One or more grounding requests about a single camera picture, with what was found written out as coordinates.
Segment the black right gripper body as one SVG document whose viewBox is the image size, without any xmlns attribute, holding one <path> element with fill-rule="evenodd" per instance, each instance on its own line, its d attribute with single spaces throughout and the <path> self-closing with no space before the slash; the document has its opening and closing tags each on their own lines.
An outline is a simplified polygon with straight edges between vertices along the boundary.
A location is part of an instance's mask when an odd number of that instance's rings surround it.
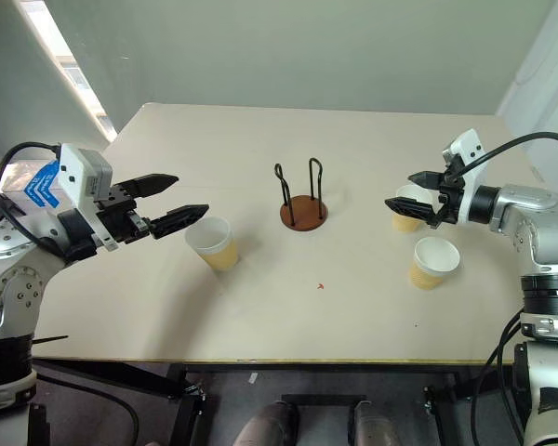
<svg viewBox="0 0 558 446">
<path fill-rule="evenodd" d="M 454 175 L 465 166 L 460 155 L 456 154 L 446 165 L 443 173 L 436 173 L 435 189 L 439 192 L 438 200 L 442 205 L 435 211 L 434 221 L 430 224 L 437 229 L 441 223 L 457 224 L 460 204 L 464 194 L 465 181 Z"/>
</svg>

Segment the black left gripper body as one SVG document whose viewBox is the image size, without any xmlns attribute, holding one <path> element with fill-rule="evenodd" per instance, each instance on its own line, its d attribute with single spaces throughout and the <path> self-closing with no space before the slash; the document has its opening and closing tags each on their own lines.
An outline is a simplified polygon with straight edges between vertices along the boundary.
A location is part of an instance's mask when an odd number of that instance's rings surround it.
<svg viewBox="0 0 558 446">
<path fill-rule="evenodd" d="M 147 223 L 135 212 L 136 201 L 123 186 L 111 186 L 96 206 L 98 219 L 117 243 L 133 243 L 150 234 Z"/>
</svg>

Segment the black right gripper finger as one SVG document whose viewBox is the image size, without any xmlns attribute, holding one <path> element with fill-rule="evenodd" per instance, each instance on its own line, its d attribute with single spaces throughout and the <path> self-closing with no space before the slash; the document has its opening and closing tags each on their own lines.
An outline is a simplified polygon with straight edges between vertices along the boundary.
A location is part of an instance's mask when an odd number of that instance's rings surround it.
<svg viewBox="0 0 558 446">
<path fill-rule="evenodd" d="M 407 178 L 410 182 L 426 190 L 440 190 L 444 184 L 445 175 L 433 171 L 421 171 Z"/>
<path fill-rule="evenodd" d="M 397 215 L 421 220 L 428 225 L 439 225 L 440 219 L 429 203 L 407 197 L 394 197 L 384 203 Z"/>
</svg>

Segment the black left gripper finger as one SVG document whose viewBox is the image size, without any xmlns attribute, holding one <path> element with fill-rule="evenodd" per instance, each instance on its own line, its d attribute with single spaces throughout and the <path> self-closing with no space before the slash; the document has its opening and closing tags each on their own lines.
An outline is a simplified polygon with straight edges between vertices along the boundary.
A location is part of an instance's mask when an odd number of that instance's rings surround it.
<svg viewBox="0 0 558 446">
<path fill-rule="evenodd" d="M 144 221 L 150 234 L 158 240 L 190 227 L 208 210 L 208 204 L 187 204 L 168 211 L 164 216 L 156 219 L 144 218 Z"/>
<path fill-rule="evenodd" d="M 169 174 L 149 174 L 119 183 L 119 186 L 132 198 L 146 198 L 161 193 L 179 178 Z"/>
</svg>

